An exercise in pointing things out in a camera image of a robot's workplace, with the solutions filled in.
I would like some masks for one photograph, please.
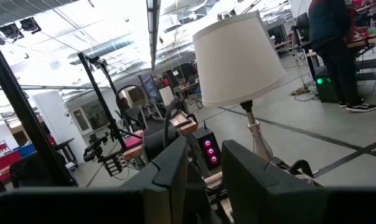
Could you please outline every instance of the computer monitor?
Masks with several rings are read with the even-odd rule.
[[[310,22],[307,13],[301,14],[296,20],[296,26],[302,42],[308,41],[310,36]]]
[[[149,97],[157,103],[162,103],[162,95],[158,88],[156,87],[155,81],[153,80],[152,75],[149,75],[143,80],[144,86],[148,91]]]

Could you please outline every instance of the sneaker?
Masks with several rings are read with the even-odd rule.
[[[361,98],[360,101],[361,101],[361,104],[365,103],[365,99],[364,98]],[[346,108],[346,106],[347,106],[347,102],[346,101],[340,101],[339,102],[339,107],[340,108]]]
[[[369,111],[376,110],[376,105],[369,105],[367,103],[363,103],[363,104],[357,105],[357,106],[347,105],[347,107],[345,109],[348,110],[348,111],[352,111],[352,112],[363,113],[363,112],[369,112]]]
[[[339,107],[340,108],[346,108],[347,103],[346,102],[339,102]]]

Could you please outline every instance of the black jacket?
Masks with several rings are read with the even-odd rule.
[[[330,40],[344,37],[350,30],[350,11],[344,0],[313,0],[308,14],[314,50]]]

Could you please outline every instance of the lamp base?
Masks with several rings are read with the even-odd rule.
[[[252,152],[263,158],[265,161],[272,162],[274,158],[273,151],[261,134],[260,122],[256,120],[253,115],[253,111],[251,110],[253,101],[250,100],[240,103],[240,106],[246,111],[249,119],[248,129],[250,130],[250,134],[253,136]]]

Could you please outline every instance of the blue bin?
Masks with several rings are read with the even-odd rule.
[[[33,152],[36,152],[36,148],[33,144],[28,144],[27,146],[20,146],[14,150],[18,150],[19,155],[21,155],[22,158],[32,154]]]

